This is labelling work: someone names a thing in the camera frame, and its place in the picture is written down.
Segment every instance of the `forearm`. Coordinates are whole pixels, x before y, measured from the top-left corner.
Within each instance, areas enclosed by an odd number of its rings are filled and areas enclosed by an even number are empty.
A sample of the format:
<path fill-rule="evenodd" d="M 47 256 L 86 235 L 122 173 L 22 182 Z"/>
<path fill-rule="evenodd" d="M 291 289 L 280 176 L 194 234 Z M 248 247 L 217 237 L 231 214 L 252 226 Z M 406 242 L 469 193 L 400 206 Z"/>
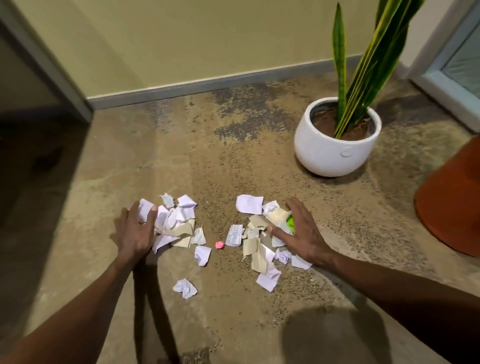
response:
<path fill-rule="evenodd" d="M 96 363 L 131 266 L 118 258 L 14 348 L 5 363 Z"/>
<path fill-rule="evenodd" d="M 351 284 L 451 362 L 462 362 L 462 355 L 476 355 L 479 297 L 336 253 L 323 257 L 318 265 Z"/>

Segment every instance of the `floor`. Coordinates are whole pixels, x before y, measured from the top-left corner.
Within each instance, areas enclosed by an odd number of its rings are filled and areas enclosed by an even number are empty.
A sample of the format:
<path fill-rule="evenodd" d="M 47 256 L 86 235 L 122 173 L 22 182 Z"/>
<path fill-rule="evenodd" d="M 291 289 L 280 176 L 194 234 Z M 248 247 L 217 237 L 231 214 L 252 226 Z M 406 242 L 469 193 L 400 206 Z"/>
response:
<path fill-rule="evenodd" d="M 103 272 L 122 207 L 159 203 L 164 192 L 199 203 L 208 246 L 246 223 L 237 195 L 281 204 L 296 195 L 343 253 L 480 295 L 479 261 L 439 243 L 412 206 L 422 180 L 471 134 L 408 82 L 390 80 L 368 163 L 314 176 L 295 159 L 295 127 L 309 103 L 335 93 L 327 73 L 101 110 L 90 128 L 53 120 L 2 129 L 1 352 Z M 183 363 L 444 363 L 330 274 L 282 266 L 269 293 L 241 258 L 229 247 L 207 267 L 192 249 L 149 256 L 125 285 L 99 363 L 166 363 L 168 353 Z M 172 291 L 182 278 L 199 291 L 187 301 Z"/>

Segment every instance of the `person's left arm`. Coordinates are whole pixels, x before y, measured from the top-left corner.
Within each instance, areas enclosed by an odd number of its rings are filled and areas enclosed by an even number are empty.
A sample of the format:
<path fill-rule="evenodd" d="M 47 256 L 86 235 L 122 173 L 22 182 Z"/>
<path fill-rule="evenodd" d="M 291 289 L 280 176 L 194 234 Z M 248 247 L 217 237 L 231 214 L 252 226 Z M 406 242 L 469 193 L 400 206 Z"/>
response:
<path fill-rule="evenodd" d="M 96 363 L 133 266 L 152 246 L 158 208 L 138 223 L 138 201 L 123 209 L 111 235 L 119 252 L 107 270 L 78 296 L 24 337 L 2 364 Z"/>

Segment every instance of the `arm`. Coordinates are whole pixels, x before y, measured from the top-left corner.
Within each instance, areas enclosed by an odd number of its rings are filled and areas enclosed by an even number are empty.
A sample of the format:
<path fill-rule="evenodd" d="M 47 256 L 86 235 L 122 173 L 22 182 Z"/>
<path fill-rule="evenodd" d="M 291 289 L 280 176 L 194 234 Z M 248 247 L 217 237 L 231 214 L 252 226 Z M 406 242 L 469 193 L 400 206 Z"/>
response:
<path fill-rule="evenodd" d="M 133 266 L 152 245 L 157 207 L 138 223 L 138 202 L 115 220 L 117 258 L 83 292 L 24 337 L 2 364 L 96 363 L 115 306 Z"/>
<path fill-rule="evenodd" d="M 288 235 L 280 228 L 271 231 L 293 253 L 348 282 L 450 362 L 478 359 L 479 297 L 337 253 L 326 244 L 302 202 L 290 198 L 288 205 L 292 210 L 295 235 Z"/>

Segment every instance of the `soil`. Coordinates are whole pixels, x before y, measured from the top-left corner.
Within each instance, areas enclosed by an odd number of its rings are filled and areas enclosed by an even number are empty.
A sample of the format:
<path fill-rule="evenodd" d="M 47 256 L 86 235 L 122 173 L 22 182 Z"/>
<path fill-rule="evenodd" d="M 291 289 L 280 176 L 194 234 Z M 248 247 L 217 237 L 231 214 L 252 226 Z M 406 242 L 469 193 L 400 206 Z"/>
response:
<path fill-rule="evenodd" d="M 322 134 L 335 138 L 336 108 L 328 108 L 319 111 L 310 117 L 313 126 Z M 368 124 L 372 121 L 370 117 L 363 119 L 353 129 L 347 130 L 340 140 L 356 141 L 368 138 L 371 133 L 368 131 Z"/>

